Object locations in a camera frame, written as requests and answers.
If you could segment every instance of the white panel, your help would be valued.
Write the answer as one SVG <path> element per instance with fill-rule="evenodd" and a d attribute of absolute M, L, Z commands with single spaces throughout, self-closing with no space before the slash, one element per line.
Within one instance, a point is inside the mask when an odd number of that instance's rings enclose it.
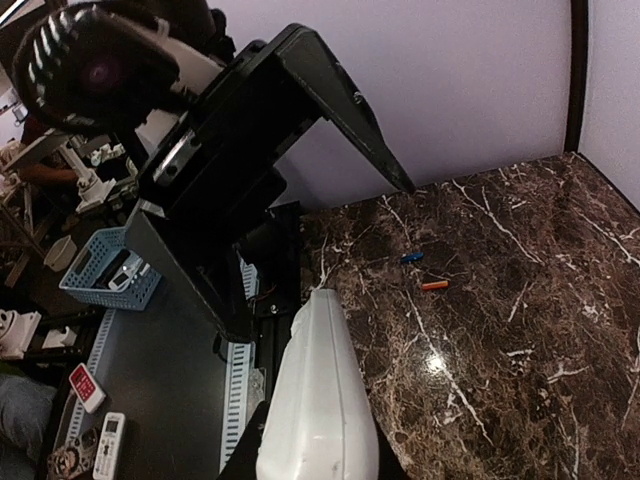
<path fill-rule="evenodd" d="M 570 2 L 210 0 L 238 49 L 298 22 L 320 32 L 372 104 L 414 181 L 561 152 Z M 320 122 L 280 169 L 286 199 L 322 207 L 389 187 Z"/>
<path fill-rule="evenodd" d="M 640 3 L 591 0 L 580 151 L 640 208 Z"/>

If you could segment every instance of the plastic basket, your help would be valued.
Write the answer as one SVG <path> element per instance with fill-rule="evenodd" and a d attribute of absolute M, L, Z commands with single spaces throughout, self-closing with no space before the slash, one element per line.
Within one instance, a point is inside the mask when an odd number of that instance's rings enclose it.
<path fill-rule="evenodd" d="M 144 310 L 161 278 L 153 268 L 145 275 L 136 275 L 121 292 L 91 288 L 109 262 L 125 247 L 124 233 L 124 227 L 95 232 L 67 270 L 60 288 L 83 303 Z"/>

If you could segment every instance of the desk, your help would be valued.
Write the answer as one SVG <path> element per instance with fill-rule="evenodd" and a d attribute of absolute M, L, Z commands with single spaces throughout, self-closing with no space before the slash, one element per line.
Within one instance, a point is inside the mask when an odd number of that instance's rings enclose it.
<path fill-rule="evenodd" d="M 215 478 L 226 365 L 212 353 L 213 324 L 166 280 L 144 312 L 111 312 L 95 375 L 108 398 L 85 415 L 81 431 L 102 426 L 107 411 L 121 411 L 128 422 L 118 478 Z M 57 446 L 74 403 L 65 409 Z"/>
<path fill-rule="evenodd" d="M 584 160 L 302 225 L 303 291 L 322 272 L 340 293 L 411 478 L 640 478 L 640 216 Z M 411 252 L 423 260 L 400 265 Z M 421 290 L 441 278 L 449 289 Z"/>

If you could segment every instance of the marble surface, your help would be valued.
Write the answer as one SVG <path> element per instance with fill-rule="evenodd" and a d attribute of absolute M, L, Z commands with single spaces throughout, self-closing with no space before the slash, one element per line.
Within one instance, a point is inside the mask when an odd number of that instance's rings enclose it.
<path fill-rule="evenodd" d="M 411 478 L 640 479 L 640 217 L 589 164 L 314 213 L 303 240 Z"/>

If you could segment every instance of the black frame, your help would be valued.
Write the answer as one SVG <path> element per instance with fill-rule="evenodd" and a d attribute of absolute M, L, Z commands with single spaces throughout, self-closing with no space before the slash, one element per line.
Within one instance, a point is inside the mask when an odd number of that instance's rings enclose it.
<path fill-rule="evenodd" d="M 577 152 L 584 120 L 589 58 L 589 0 L 571 0 L 571 84 L 564 142 L 565 152 Z"/>

